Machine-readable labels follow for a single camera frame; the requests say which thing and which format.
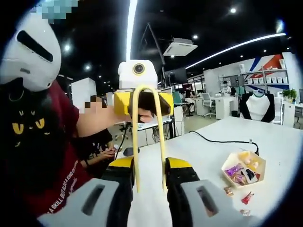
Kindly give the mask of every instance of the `black cable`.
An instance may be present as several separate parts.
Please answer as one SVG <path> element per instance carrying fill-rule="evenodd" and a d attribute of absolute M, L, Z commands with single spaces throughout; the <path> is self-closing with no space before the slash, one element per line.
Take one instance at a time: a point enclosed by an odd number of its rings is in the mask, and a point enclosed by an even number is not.
<path fill-rule="evenodd" d="M 122 139 L 122 142 L 121 142 L 121 144 L 120 144 L 120 146 L 119 146 L 119 148 L 118 148 L 118 151 L 117 151 L 117 154 L 116 154 L 115 160 L 117 159 L 117 157 L 118 157 L 118 153 L 119 153 L 119 150 L 120 150 L 120 148 L 121 148 L 121 146 L 122 146 L 122 144 L 123 144 L 123 142 L 124 142 L 124 139 L 125 139 L 125 135 L 126 135 L 127 128 L 128 128 L 128 124 L 126 124 L 126 128 L 125 128 L 125 131 L 124 131 L 123 139 Z"/>
<path fill-rule="evenodd" d="M 253 144 L 253 145 L 255 145 L 257 147 L 257 150 L 256 150 L 255 154 L 259 156 L 259 147 L 254 142 L 245 142 L 245 141 L 215 141 L 215 140 L 209 140 L 209 139 L 205 138 L 204 136 L 202 136 L 200 133 L 198 133 L 196 131 L 189 131 L 189 132 L 194 132 L 195 134 L 201 136 L 206 141 L 213 142 L 213 143 L 248 143 L 248 144 Z"/>

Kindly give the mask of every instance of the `box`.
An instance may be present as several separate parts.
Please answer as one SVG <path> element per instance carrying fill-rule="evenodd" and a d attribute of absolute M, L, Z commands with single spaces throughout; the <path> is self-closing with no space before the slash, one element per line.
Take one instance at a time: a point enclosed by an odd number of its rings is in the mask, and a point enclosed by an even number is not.
<path fill-rule="evenodd" d="M 282 84 L 283 83 L 282 77 L 277 77 L 276 80 L 277 80 L 278 84 Z"/>
<path fill-rule="evenodd" d="M 271 84 L 271 77 L 266 77 L 266 83 Z"/>
<path fill-rule="evenodd" d="M 283 77 L 283 83 L 288 84 L 288 78 L 287 77 Z"/>
<path fill-rule="evenodd" d="M 260 77 L 260 78 L 258 78 L 259 79 L 259 83 L 260 84 L 264 84 L 264 78 L 263 77 Z"/>
<path fill-rule="evenodd" d="M 276 84 L 276 77 L 272 77 L 271 80 L 273 81 L 273 84 Z"/>
<path fill-rule="evenodd" d="M 258 167 L 255 170 L 255 172 L 260 174 L 260 178 L 257 182 L 247 184 L 247 185 L 244 185 L 244 186 L 239 185 L 238 183 L 235 183 L 234 181 L 232 181 L 232 179 L 225 172 L 225 170 L 230 169 L 233 166 L 236 166 L 238 163 L 241 163 L 243 166 L 246 166 L 239 159 L 239 156 L 243 156 L 243 155 L 249 155 L 250 158 L 253 158 L 253 159 L 258 161 Z M 221 170 L 222 170 L 223 175 L 226 177 L 226 179 L 231 183 L 231 186 L 236 187 L 236 188 L 243 188 L 243 187 L 247 187 L 247 186 L 254 185 L 256 183 L 262 182 L 264 180 L 264 176 L 265 176 L 265 166 L 266 166 L 266 160 L 262 159 L 260 156 L 256 155 L 254 152 L 244 151 L 244 152 L 240 152 L 240 153 L 231 153 L 228 156 L 228 158 L 226 159 L 226 161 L 224 162 Z"/>

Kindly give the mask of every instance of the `shelving unit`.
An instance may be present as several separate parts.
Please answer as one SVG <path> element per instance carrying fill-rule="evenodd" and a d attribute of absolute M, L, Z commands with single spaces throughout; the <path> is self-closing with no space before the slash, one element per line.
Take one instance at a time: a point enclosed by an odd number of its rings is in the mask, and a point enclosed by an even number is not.
<path fill-rule="evenodd" d="M 251 75 L 251 74 L 260 74 L 262 73 L 263 74 L 263 80 L 264 80 L 264 83 L 261 83 L 261 84 L 248 84 L 248 83 L 245 83 L 244 86 L 265 86 L 265 92 L 267 93 L 268 92 L 268 88 L 267 86 L 268 85 L 289 85 L 288 83 L 267 83 L 266 82 L 266 73 L 268 72 L 285 72 L 286 73 L 286 76 L 287 76 L 287 80 L 288 80 L 288 74 L 287 74 L 287 70 L 284 70 L 284 69 L 276 69 L 276 70 L 265 70 L 264 67 L 262 67 L 262 71 L 252 71 L 252 72 L 244 72 L 244 73 L 240 73 L 238 75 L 230 75 L 230 76 L 221 76 L 221 78 L 229 78 L 229 77 L 234 77 L 234 76 L 246 76 L 246 75 Z"/>

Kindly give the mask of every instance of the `computer screen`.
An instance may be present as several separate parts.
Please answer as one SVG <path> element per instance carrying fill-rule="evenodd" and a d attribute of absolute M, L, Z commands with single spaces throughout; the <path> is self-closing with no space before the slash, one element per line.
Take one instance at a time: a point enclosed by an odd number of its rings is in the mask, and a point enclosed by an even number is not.
<path fill-rule="evenodd" d="M 186 69 L 179 68 L 165 72 L 166 76 L 170 77 L 170 84 L 184 84 L 187 83 Z"/>

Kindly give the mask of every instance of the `yellow bracket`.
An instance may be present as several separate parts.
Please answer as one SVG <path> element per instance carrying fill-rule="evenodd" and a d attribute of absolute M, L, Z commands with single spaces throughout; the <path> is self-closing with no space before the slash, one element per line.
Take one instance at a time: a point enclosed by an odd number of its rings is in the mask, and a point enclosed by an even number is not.
<path fill-rule="evenodd" d="M 137 185 L 137 192 L 140 191 L 140 174 L 139 174 L 139 155 L 138 155 L 138 108 L 139 108 L 139 94 L 142 90 L 148 89 L 153 93 L 155 106 L 156 106 L 156 115 L 158 119 L 158 127 L 159 127 L 159 138 L 160 138 L 160 146 L 161 146 L 161 161 L 162 161 L 162 186 L 163 190 L 166 190 L 166 177 L 165 177 L 165 146 L 164 146 L 164 132 L 162 125 L 162 113 L 160 107 L 160 99 L 158 92 L 147 85 L 140 85 L 137 87 L 133 94 L 133 151 L 134 151 L 134 171 Z"/>

